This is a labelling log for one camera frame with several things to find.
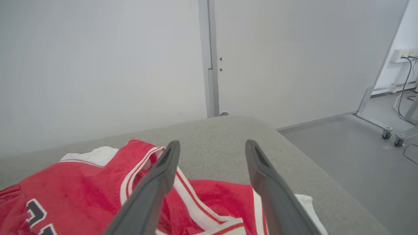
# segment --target red fabric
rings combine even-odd
[[[122,182],[125,178],[130,178],[133,187],[139,183],[149,168],[130,177],[129,173],[135,167],[138,168],[139,162],[154,147],[146,142],[131,140],[104,167],[82,162],[59,162],[0,191],[0,234],[38,234],[51,224],[60,235],[102,234],[121,208],[121,189],[122,193],[128,194],[128,186],[123,187]],[[157,156],[151,155],[151,164],[156,160]],[[216,224],[221,225],[225,221],[208,213],[197,200],[200,199],[219,216],[242,218],[243,224],[225,228],[217,234],[243,225],[247,234],[257,234],[251,186],[193,180],[190,181],[192,188],[189,189],[185,183],[187,179],[179,178],[186,188],[185,192],[190,195],[191,191],[196,192],[198,199],[193,198],[193,203],[197,208]],[[27,203],[33,199],[41,205],[46,215],[30,227],[27,219],[30,219],[32,214],[28,213]],[[158,230],[166,234],[204,232],[204,229],[191,218],[188,210],[179,193],[173,188],[164,199]]]

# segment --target gray sofa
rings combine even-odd
[[[130,139],[157,146],[179,140],[179,166],[186,177],[240,184],[250,183],[244,146],[247,139],[253,139],[294,193],[313,197],[315,211],[329,234],[389,234],[359,202],[278,131],[249,117],[215,117],[0,158],[0,187],[18,183],[59,161],[66,153],[90,152],[100,146],[120,148]]]

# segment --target baseboard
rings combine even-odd
[[[417,87],[417,83],[411,82],[405,86],[405,90],[415,89],[416,87]],[[386,94],[386,93],[390,94],[390,93],[400,92],[402,91],[402,88],[403,88],[403,84],[393,85],[390,87],[377,88],[373,90],[372,96],[379,95],[379,94]]]
[[[370,96],[370,99],[371,99],[371,98],[376,98],[376,97],[385,96],[385,95],[390,95],[390,94],[393,94],[393,93],[392,93],[392,92],[385,92],[385,93],[375,94],[375,95],[371,95],[371,96]]]
[[[336,117],[341,117],[341,116],[345,116],[345,115],[350,115],[350,114],[353,114],[353,113],[357,113],[357,110],[351,111],[351,112],[342,113],[342,114],[338,114],[338,115],[334,115],[334,116],[331,116],[331,117],[324,117],[324,118],[316,119],[316,120],[309,121],[309,122],[304,122],[304,123],[294,124],[294,125],[290,125],[290,126],[285,126],[285,127],[277,128],[276,130],[277,131],[281,131],[281,130],[286,130],[286,129],[289,129],[289,128],[298,127],[298,126],[302,126],[302,125],[307,125],[307,124],[312,124],[312,123],[320,123],[320,122],[326,121],[326,120],[331,119],[331,118],[336,118]]]

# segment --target metal stand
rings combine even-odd
[[[396,133],[396,140],[395,140],[395,146],[396,147],[402,147],[403,142],[409,138],[412,138],[414,136],[418,135],[418,127],[415,126],[411,129],[405,130],[402,133]]]
[[[360,104],[359,110],[357,110],[357,113],[353,113],[353,115],[355,117],[358,117],[358,118],[360,118],[360,119],[362,119],[362,120],[370,123],[370,124],[373,124],[373,125],[381,128],[383,130],[382,138],[385,139],[385,140],[390,139],[390,137],[392,135],[391,134],[392,127],[390,127],[390,126],[388,126],[388,125],[386,125],[384,123],[381,123],[381,122],[379,122],[377,120],[374,120],[373,118],[370,118],[370,117],[367,117],[367,116],[362,115],[362,112],[366,108],[367,102],[369,102],[369,100],[370,100],[370,96],[372,95],[372,92],[373,92],[373,86],[370,86],[366,90],[366,93],[364,94],[364,97],[363,97],[363,100],[362,100],[362,102]]]
[[[403,146],[403,142],[409,138],[412,138],[414,136],[418,135],[418,99],[415,98],[414,103],[412,103],[412,105],[409,107],[408,111],[406,112],[405,116],[403,117],[403,119],[405,121],[411,122],[413,124],[415,124],[415,127],[405,130],[401,133],[396,133],[396,140],[395,140],[395,146],[396,147],[402,147]]]

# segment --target gray floor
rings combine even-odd
[[[407,91],[406,96],[416,95]],[[364,115],[394,128],[413,127],[401,120],[392,106],[397,94],[373,98]],[[401,112],[411,105],[404,96]],[[418,165],[394,147],[395,137],[381,138],[382,130],[352,115],[281,130],[290,142],[322,167],[367,208],[392,234],[418,234]],[[418,144],[418,136],[405,146]],[[410,146],[408,156],[418,156]]]

